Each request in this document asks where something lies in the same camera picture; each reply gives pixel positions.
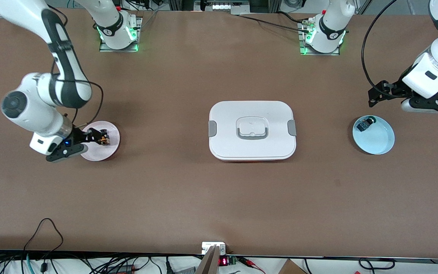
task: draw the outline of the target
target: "small object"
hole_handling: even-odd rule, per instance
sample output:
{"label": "small object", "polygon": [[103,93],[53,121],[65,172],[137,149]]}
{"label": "small object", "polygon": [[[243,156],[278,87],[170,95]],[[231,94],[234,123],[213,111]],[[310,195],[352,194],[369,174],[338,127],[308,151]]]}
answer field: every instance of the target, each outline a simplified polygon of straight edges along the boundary
{"label": "small object", "polygon": [[202,242],[202,255],[205,255],[210,247],[216,245],[220,247],[220,255],[226,255],[226,244],[223,242]]}
{"label": "small object", "polygon": [[101,139],[98,140],[98,144],[102,145],[102,146],[107,146],[109,145],[109,137],[108,137],[108,130],[106,129],[101,129],[99,130],[99,132],[101,132]]}
{"label": "small object", "polygon": [[235,256],[221,256],[219,257],[219,266],[235,265],[237,261]]}
{"label": "small object", "polygon": [[99,139],[99,142],[106,144],[98,144],[97,142],[86,143],[88,150],[81,154],[81,156],[90,161],[102,161],[111,157],[118,149],[120,142],[120,134],[118,128],[112,123],[106,121],[97,121],[87,125],[83,131],[87,132],[90,128],[99,130],[99,132],[106,132],[104,139]]}
{"label": "small object", "polygon": [[360,132],[363,132],[374,123],[376,123],[376,118],[374,118],[374,116],[368,116],[368,118],[362,120],[356,127]]}
{"label": "small object", "polygon": [[136,270],[134,265],[109,266],[106,269],[106,274],[133,274]]}
{"label": "small object", "polygon": [[47,263],[42,263],[40,266],[40,272],[44,273],[45,271],[47,271]]}
{"label": "small object", "polygon": [[222,101],[209,113],[209,149],[223,161],[287,159],[296,135],[292,109],[280,101]]}
{"label": "small object", "polygon": [[[357,125],[370,117],[376,122],[361,131]],[[387,153],[395,144],[395,132],[388,122],[378,116],[362,116],[356,120],[352,127],[352,136],[360,149],[374,155]]]}

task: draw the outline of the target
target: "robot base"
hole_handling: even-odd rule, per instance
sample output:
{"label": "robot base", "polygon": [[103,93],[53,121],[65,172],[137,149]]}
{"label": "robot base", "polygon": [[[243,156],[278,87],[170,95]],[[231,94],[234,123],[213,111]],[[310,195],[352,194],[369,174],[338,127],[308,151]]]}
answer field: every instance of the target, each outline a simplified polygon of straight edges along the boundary
{"label": "robot base", "polygon": [[130,27],[128,29],[129,35],[132,39],[136,37],[136,40],[134,40],[131,44],[129,44],[124,49],[111,49],[106,45],[104,42],[104,39],[101,35],[101,44],[99,45],[99,51],[100,52],[137,52],[140,45],[140,36],[141,36],[141,23],[143,22],[142,17],[136,17],[135,14],[130,14]]}
{"label": "robot base", "polygon": [[89,128],[96,130],[108,130],[109,145],[102,146],[95,142],[86,143],[88,150],[81,154],[81,156],[90,161],[102,161],[111,157],[118,149],[120,142],[120,135],[118,128],[112,123],[106,121],[97,121],[87,125],[83,131],[87,131]]}
{"label": "robot base", "polygon": [[[314,18],[309,18],[309,22],[312,22],[314,20]],[[305,26],[302,23],[297,23],[297,28],[301,29],[301,30],[309,30],[312,31],[313,26],[308,25]],[[311,34],[309,33],[303,33],[301,31],[298,32],[298,40],[300,42],[300,53],[302,55],[330,55],[330,56],[337,56],[339,55],[339,47],[342,44],[342,39],[341,39],[341,43],[339,44],[339,46],[337,46],[337,48],[330,53],[322,53],[322,52],[318,52],[316,50],[314,50],[312,48],[311,45],[307,44],[305,41],[311,39]]]}

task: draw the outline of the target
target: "electronic device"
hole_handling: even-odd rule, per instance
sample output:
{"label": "electronic device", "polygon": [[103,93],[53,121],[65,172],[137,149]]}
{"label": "electronic device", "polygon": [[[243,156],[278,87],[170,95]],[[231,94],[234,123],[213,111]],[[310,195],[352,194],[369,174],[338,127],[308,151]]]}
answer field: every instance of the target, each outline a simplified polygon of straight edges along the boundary
{"label": "electronic device", "polygon": [[234,15],[250,12],[249,0],[194,0],[195,11],[222,11]]}
{"label": "electronic device", "polygon": [[[391,1],[382,12],[395,1]],[[438,30],[438,0],[429,2],[429,14]],[[363,48],[368,34],[369,32],[366,33]],[[374,85],[366,72],[363,56],[362,61],[367,79],[372,85],[368,91],[370,107],[383,100],[403,98],[405,99],[401,103],[403,111],[438,113],[438,38],[417,57],[413,65],[405,70],[398,81],[393,84],[381,81]]]}
{"label": "electronic device", "polygon": [[280,101],[222,101],[209,113],[209,149],[223,161],[272,161],[297,147],[292,109]]}

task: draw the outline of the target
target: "white container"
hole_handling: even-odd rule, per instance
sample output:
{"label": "white container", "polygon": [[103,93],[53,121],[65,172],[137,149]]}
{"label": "white container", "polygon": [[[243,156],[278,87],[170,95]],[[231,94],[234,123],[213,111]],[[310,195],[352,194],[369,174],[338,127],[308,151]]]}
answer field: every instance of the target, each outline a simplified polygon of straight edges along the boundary
{"label": "white container", "polygon": [[273,161],[295,152],[292,109],[280,101],[222,101],[209,113],[209,149],[223,161]]}

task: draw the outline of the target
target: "brown table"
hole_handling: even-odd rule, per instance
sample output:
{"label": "brown table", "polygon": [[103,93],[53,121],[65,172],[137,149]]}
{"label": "brown table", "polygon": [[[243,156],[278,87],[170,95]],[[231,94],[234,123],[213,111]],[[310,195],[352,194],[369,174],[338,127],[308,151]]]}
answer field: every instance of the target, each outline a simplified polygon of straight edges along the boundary
{"label": "brown table", "polygon": [[[224,241],[238,254],[438,258],[438,115],[404,113],[399,100],[368,107],[360,45],[373,17],[352,19],[339,57],[301,56],[295,32],[201,12],[159,12],[139,52],[100,53],[86,11],[63,11],[82,68],[105,89],[99,119],[118,125],[121,146],[104,162],[47,163],[0,112],[0,249],[21,249],[51,217],[62,250],[197,253]],[[428,16],[382,17],[366,49],[373,80],[395,81],[437,35]],[[0,19],[0,100],[51,60],[40,38]],[[215,159],[207,120],[223,100],[289,104],[297,151]],[[96,90],[77,124],[98,101]],[[351,140],[368,114],[393,126],[388,154]],[[58,241],[46,224],[31,248]]]}

